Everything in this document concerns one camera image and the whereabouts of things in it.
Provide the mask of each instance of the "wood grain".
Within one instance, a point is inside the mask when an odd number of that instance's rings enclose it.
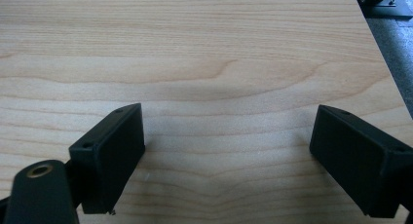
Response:
[[[371,219],[311,157],[319,104],[413,145],[356,0],[0,0],[0,196],[111,110],[141,102],[147,152],[81,223]]]

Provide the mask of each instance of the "black object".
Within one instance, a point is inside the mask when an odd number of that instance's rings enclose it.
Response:
[[[413,18],[413,13],[404,0],[357,0],[364,16],[368,19]]]
[[[364,214],[413,210],[413,149],[359,117],[321,105],[310,151]]]
[[[112,213],[144,151],[140,104],[117,109],[69,148],[66,165],[21,170],[0,201],[0,223],[78,223],[79,204],[85,213]]]

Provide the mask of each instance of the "wooden tabletop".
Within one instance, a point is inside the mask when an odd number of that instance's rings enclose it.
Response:
[[[309,153],[319,104],[413,145],[356,0],[0,0],[0,197],[141,102],[147,152],[117,215],[81,223],[402,223]]]

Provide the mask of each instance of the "light wood surface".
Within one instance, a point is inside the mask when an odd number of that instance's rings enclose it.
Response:
[[[111,110],[141,102],[147,152],[117,215],[81,223],[371,219],[311,157],[319,104],[413,145],[356,0],[0,0],[0,196]]]

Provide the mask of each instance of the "gray floor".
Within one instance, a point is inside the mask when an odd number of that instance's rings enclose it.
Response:
[[[405,0],[413,10],[413,0]],[[367,19],[398,90],[413,117],[413,19]]]

